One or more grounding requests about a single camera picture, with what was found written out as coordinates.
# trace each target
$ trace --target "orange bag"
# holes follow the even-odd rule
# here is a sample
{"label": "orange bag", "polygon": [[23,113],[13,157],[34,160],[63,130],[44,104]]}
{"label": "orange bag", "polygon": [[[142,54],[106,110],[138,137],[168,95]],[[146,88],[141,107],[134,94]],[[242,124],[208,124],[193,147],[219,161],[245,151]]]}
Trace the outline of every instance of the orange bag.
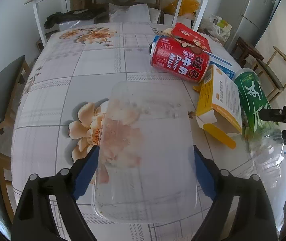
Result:
{"label": "orange bag", "polygon": [[[176,6],[178,5],[179,0],[175,0],[174,2],[170,3],[163,9],[163,12],[166,14],[175,14]],[[197,0],[182,0],[181,7],[179,10],[179,16],[185,14],[194,14],[194,12],[199,8],[200,3]]]}

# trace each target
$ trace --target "yellow box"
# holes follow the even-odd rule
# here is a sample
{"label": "yellow box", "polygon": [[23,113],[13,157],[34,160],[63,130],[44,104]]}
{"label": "yellow box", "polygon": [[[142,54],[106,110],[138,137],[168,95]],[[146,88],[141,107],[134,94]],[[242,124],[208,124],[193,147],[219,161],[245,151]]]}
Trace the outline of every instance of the yellow box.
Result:
{"label": "yellow box", "polygon": [[211,65],[201,84],[195,116],[200,128],[231,149],[231,138],[242,133],[241,105],[236,84],[216,65]]}

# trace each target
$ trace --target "plastic container lid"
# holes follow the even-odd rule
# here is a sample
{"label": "plastic container lid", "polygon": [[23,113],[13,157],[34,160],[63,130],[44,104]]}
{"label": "plastic container lid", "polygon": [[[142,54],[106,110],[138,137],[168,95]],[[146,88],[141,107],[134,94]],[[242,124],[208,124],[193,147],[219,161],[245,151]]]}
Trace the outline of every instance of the plastic container lid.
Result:
{"label": "plastic container lid", "polygon": [[96,213],[162,223],[196,213],[193,140],[185,98],[155,83],[113,87],[100,141]]}

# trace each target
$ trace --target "refrigerator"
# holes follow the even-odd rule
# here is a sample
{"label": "refrigerator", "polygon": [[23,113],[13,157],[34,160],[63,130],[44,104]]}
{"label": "refrigerator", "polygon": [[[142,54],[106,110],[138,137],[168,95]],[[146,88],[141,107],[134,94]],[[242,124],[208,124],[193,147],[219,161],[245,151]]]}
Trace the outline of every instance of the refrigerator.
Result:
{"label": "refrigerator", "polygon": [[225,43],[230,53],[239,37],[253,46],[269,24],[276,0],[221,0],[217,15],[231,26],[231,35]]}

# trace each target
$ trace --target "green bottle label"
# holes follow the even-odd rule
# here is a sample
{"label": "green bottle label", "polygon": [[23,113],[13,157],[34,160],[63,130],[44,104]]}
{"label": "green bottle label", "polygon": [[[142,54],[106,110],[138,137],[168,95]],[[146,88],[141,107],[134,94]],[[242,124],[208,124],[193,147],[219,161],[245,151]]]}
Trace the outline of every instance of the green bottle label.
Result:
{"label": "green bottle label", "polygon": [[259,118],[259,111],[271,106],[262,91],[259,77],[253,70],[240,70],[235,74],[234,83],[239,89],[241,106],[247,115],[249,127],[254,133],[266,123]]}

